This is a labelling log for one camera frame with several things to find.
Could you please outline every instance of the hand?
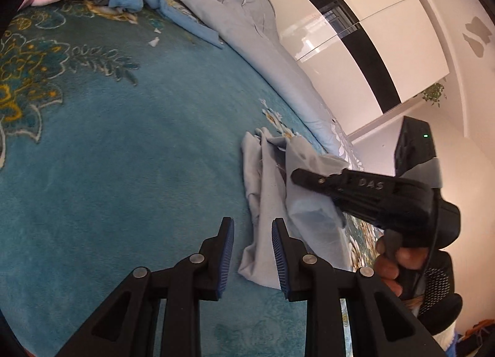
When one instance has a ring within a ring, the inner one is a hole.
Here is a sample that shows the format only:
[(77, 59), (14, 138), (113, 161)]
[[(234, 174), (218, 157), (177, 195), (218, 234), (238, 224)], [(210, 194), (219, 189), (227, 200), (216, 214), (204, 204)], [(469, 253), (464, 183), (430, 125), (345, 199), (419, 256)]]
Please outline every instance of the hand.
[[(382, 278), (383, 282), (399, 297), (402, 294), (402, 286), (395, 281), (399, 275), (397, 263), (391, 261), (385, 255), (383, 238), (378, 239), (376, 250), (380, 254), (375, 260), (373, 269)], [(399, 248), (395, 254), (397, 262), (407, 269), (419, 270), (428, 256), (428, 248)]]

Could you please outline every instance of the bed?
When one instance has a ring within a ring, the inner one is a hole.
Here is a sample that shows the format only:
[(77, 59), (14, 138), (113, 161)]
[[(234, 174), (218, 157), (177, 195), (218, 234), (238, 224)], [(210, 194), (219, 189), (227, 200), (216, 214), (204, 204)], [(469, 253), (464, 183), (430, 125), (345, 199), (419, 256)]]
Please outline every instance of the bed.
[[(21, 344), (55, 355), (133, 268), (174, 265), (231, 216), (227, 290), (201, 304), (203, 354), (303, 355), (305, 303), (237, 273), (252, 241), (240, 144), (261, 127), (326, 151), (234, 50), (150, 9), (19, 12), (0, 41), (0, 308)], [(374, 229), (346, 219), (353, 268), (370, 265)]]

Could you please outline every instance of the green plant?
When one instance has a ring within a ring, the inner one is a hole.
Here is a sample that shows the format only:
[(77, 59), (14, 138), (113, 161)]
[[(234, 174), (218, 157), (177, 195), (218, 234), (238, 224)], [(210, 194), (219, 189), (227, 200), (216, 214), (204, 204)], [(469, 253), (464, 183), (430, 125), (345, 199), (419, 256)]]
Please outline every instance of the green plant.
[(440, 98), (447, 98), (443, 91), (444, 86), (441, 83), (434, 83), (430, 87), (424, 89), (421, 94), (423, 95), (423, 100), (431, 101), (432, 105), (437, 104), (440, 106)]

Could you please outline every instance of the silver bolt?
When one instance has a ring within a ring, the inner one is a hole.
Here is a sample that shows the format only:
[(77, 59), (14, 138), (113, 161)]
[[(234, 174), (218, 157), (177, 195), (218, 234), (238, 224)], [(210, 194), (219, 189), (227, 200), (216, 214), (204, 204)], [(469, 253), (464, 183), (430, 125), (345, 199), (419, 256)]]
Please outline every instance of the silver bolt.
[(204, 256), (201, 255), (200, 253), (193, 253), (190, 257), (189, 260), (191, 263), (201, 263), (204, 261)]
[(373, 275), (375, 274), (375, 271), (374, 271), (372, 268), (368, 267), (368, 266), (365, 266), (365, 267), (361, 268), (361, 269), (359, 270), (359, 272), (360, 272), (360, 273), (361, 273), (364, 277), (371, 277), (371, 276), (373, 276)]
[(145, 277), (147, 274), (148, 274), (148, 270), (147, 270), (147, 268), (144, 268), (144, 267), (135, 268), (135, 269), (132, 271), (132, 275), (133, 275), (136, 279), (143, 278), (143, 277)]
[(317, 260), (318, 258), (314, 255), (311, 255), (310, 253), (303, 256), (303, 262), (307, 263), (308, 265), (314, 265)]

